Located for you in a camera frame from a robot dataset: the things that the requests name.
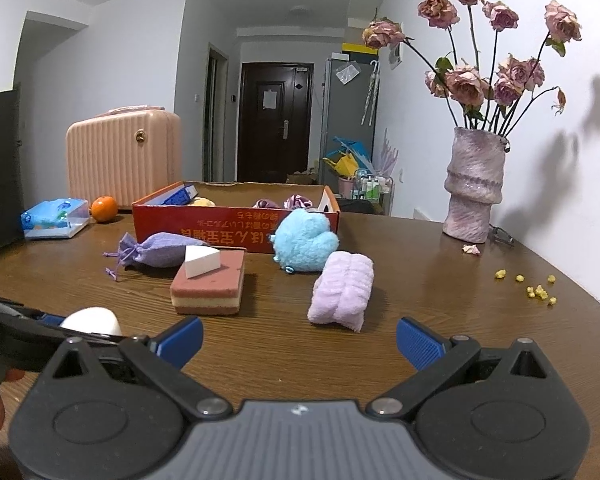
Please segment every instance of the table surface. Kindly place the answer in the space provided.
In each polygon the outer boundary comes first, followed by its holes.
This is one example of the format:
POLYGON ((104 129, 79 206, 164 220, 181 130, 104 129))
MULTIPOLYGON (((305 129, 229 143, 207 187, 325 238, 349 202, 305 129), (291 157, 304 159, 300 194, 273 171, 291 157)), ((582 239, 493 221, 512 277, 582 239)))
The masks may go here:
MULTIPOLYGON (((170 303, 174 270, 104 272, 130 217, 92 225, 72 240, 34 241, 0 253, 0 296, 31 308, 67 315, 105 306, 123 333, 155 335, 177 322, 170 303)), ((600 304, 521 244, 487 243, 480 257, 442 234, 435 222, 342 214, 341 249, 369 256, 374 288, 361 333, 312 326, 306 319, 315 275, 289 276, 268 254, 248 254, 237 317, 208 317, 203 349, 185 371, 234 405, 243 398, 373 397, 414 373, 395 346, 395 324, 408 315, 445 336, 468 333, 484 346, 508 347, 535 339, 587 414, 592 430, 578 480, 600 480, 600 304), (496 270, 506 269, 504 280, 496 270), (526 276, 517 283, 517 274, 526 276), (557 281, 546 284, 549 274, 557 281), (526 296, 544 284, 558 303, 526 296)), ((34 380, 27 374, 1 393, 7 424, 34 380)), ((19 478, 0 435, 0 473, 19 478)))

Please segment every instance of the gray ribbed panel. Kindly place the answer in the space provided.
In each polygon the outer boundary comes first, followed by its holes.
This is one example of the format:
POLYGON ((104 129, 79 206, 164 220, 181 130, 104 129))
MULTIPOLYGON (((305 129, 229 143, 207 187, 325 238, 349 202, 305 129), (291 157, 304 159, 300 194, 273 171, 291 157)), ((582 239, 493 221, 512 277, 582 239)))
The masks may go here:
POLYGON ((69 194, 92 202, 111 195, 131 204, 180 178, 180 121, 156 110, 95 118, 66 134, 69 194), (145 131, 145 142, 136 132, 145 131))
POLYGON ((352 401, 246 402, 197 425, 146 480, 452 480, 406 428, 366 418, 352 401))

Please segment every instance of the textured pink vase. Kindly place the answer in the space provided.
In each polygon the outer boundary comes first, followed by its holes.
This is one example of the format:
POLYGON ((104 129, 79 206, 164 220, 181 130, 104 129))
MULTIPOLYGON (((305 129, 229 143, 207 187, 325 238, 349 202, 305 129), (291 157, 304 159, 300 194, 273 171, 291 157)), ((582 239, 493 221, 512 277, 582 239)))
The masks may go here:
POLYGON ((489 235, 491 206, 502 201, 506 141, 483 130, 456 128, 445 189, 451 193, 442 230, 472 244, 489 235))

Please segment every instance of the fluffy blue toy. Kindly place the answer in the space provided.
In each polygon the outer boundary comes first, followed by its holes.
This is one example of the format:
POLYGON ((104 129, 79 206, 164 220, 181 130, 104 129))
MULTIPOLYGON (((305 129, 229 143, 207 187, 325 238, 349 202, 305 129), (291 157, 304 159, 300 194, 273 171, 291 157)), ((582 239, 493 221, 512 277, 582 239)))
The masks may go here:
POLYGON ((327 258, 338 248, 339 240, 322 213, 295 209, 269 236, 276 255, 273 260, 285 272, 317 272, 324 269, 327 258))

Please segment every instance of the red box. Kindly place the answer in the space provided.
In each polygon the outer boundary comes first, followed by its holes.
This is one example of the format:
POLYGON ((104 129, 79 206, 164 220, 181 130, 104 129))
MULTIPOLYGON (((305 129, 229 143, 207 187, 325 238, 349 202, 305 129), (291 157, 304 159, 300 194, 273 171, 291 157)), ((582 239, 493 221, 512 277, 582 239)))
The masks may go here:
POLYGON ((311 200, 329 219, 331 231, 338 232, 340 208, 328 186, 177 182, 134 202, 136 237, 143 242, 153 234, 167 232, 199 238, 213 246, 243 247, 250 253, 273 254, 268 235, 290 211, 256 209, 253 205, 262 198, 282 204, 293 194, 311 200), (216 206, 161 205, 172 194, 191 185, 198 196, 208 198, 216 206))

